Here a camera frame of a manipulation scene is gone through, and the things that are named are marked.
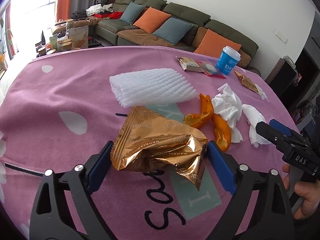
white wall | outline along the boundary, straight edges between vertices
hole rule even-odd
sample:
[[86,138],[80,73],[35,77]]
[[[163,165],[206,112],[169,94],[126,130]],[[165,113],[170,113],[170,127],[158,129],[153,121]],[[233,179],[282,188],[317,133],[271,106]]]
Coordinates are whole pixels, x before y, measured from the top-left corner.
[[[167,0],[211,15],[255,41],[259,49],[251,65],[266,78],[279,58],[294,61],[308,38],[315,14],[307,0]],[[288,43],[274,35],[279,30]]]

sofa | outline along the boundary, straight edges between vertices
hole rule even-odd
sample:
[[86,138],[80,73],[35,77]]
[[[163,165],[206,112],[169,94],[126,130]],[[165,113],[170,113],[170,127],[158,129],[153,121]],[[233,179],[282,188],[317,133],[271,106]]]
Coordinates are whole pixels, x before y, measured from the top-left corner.
[[167,4],[166,0],[116,0],[113,4],[113,10],[124,12],[130,2],[146,6],[136,21],[147,8],[152,7],[170,14],[171,17],[192,24],[192,28],[176,45],[120,19],[100,21],[96,26],[96,34],[117,46],[164,46],[194,52],[200,45],[206,31],[210,29],[228,40],[241,44],[239,50],[241,61],[237,65],[260,75],[257,69],[249,66],[259,46],[239,31],[224,23],[210,19],[210,15],[201,11],[172,2]]

blue gripper pad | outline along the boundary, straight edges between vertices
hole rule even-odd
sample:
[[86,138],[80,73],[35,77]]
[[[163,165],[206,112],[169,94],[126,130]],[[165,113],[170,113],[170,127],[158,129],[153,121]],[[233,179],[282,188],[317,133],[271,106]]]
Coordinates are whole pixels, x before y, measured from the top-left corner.
[[91,169],[90,173],[88,174],[87,192],[89,193],[89,195],[100,188],[111,166],[110,152],[112,146],[113,143],[109,143],[109,145],[107,145],[107,147],[104,149],[103,153],[99,156],[99,159]]
[[292,135],[288,127],[284,126],[282,123],[278,122],[275,119],[270,120],[269,125],[274,129],[277,129],[279,132],[282,132],[284,135],[288,137],[291,137]]
[[220,152],[218,146],[213,142],[209,142],[207,145],[207,156],[210,160],[212,167],[214,168],[223,188],[230,192],[231,195],[234,195],[237,191],[237,186],[235,183],[235,174],[228,166],[225,159],[222,157],[223,155],[228,155]]

metal screw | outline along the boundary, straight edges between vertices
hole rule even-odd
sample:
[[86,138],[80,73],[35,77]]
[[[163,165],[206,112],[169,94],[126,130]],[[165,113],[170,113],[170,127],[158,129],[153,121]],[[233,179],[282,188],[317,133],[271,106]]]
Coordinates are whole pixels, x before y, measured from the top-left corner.
[[275,169],[272,169],[271,174],[277,176],[279,174],[279,172]]
[[82,171],[83,170],[83,165],[82,164],[78,164],[76,167],[75,167],[75,171]]
[[241,171],[247,171],[249,169],[249,167],[245,164],[240,164],[239,168]]
[[45,176],[50,176],[52,173],[53,173],[52,170],[46,170],[46,171],[44,172]]

blue pillow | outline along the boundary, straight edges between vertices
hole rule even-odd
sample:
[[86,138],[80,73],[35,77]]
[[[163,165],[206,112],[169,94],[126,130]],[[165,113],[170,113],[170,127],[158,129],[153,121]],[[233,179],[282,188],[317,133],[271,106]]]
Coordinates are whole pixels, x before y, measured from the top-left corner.
[[153,35],[176,45],[191,28],[192,24],[171,17]]
[[130,2],[123,15],[120,17],[120,20],[132,25],[144,8],[145,5]]

